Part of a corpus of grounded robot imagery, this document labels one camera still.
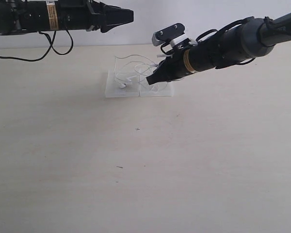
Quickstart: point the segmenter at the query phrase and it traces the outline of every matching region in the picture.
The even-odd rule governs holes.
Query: gold band
[[[197,73],[197,71],[192,67],[192,65],[190,63],[189,52],[190,52],[190,50],[186,50],[184,52],[184,56],[183,56],[184,65],[190,73],[195,74],[195,73]]]
[[[59,30],[58,17],[56,11],[56,5],[54,1],[47,1],[49,28],[52,31]]]

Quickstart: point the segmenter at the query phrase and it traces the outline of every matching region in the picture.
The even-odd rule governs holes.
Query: transparent base
[[[106,98],[173,96],[174,93],[173,83],[149,85],[144,76],[119,73],[116,78],[114,71],[108,73],[105,91]]]

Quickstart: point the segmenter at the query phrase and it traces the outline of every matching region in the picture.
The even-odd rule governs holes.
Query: black cable
[[[247,62],[244,62],[244,63],[238,63],[236,65],[238,65],[238,66],[244,66],[244,65],[247,65],[247,64],[253,62],[254,60],[255,60],[255,58],[252,58],[250,61],[247,61]]]
[[[48,39],[48,41],[50,42],[50,46],[49,46],[48,50],[46,51],[46,53],[42,57],[40,57],[38,59],[31,60],[31,59],[24,59],[24,58],[19,58],[19,57],[4,57],[4,56],[0,56],[0,59],[11,59],[11,60],[24,61],[24,62],[38,62],[38,61],[43,60],[48,55],[48,53],[50,52],[50,50],[53,47],[53,44],[54,44],[54,41],[55,41],[55,37],[56,37],[56,31],[54,32],[52,40],[50,39],[49,34],[42,33],[42,32],[39,32],[39,33],[44,35]]]
[[[264,22],[265,22],[265,25],[266,25],[266,28],[272,32],[276,32],[276,33],[279,33],[279,34],[283,34],[283,35],[289,35],[291,36],[291,33],[290,32],[287,32],[287,31],[282,31],[282,30],[278,30],[278,29],[275,29],[271,26],[271,20],[269,17],[265,17],[264,19]]]
[[[53,45],[52,45],[52,49],[54,50],[54,52],[55,52],[57,55],[67,55],[67,54],[71,53],[71,51],[73,50],[73,46],[74,46],[73,38],[72,38],[70,32],[68,31],[68,29],[66,29],[66,32],[68,33],[68,35],[69,35],[69,37],[70,37],[70,39],[71,39],[71,46],[70,46],[70,49],[68,50],[68,52],[60,53],[60,52],[58,52],[58,51],[53,47]]]

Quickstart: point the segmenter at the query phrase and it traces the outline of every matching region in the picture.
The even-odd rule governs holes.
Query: table
[[[158,53],[0,60],[0,233],[291,233],[291,42],[174,97],[104,97],[114,55]]]

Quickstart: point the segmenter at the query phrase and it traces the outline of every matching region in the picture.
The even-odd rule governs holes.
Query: white wall
[[[152,34],[173,23],[181,22],[187,34],[196,38],[211,28],[220,28],[240,18],[255,16],[272,18],[291,12],[291,0],[105,0],[135,11],[135,22],[118,27],[106,34],[99,32],[72,32],[75,44],[127,45],[149,44]],[[68,46],[64,32],[57,37],[57,46]],[[47,41],[38,34],[0,36],[0,48],[45,47]]]

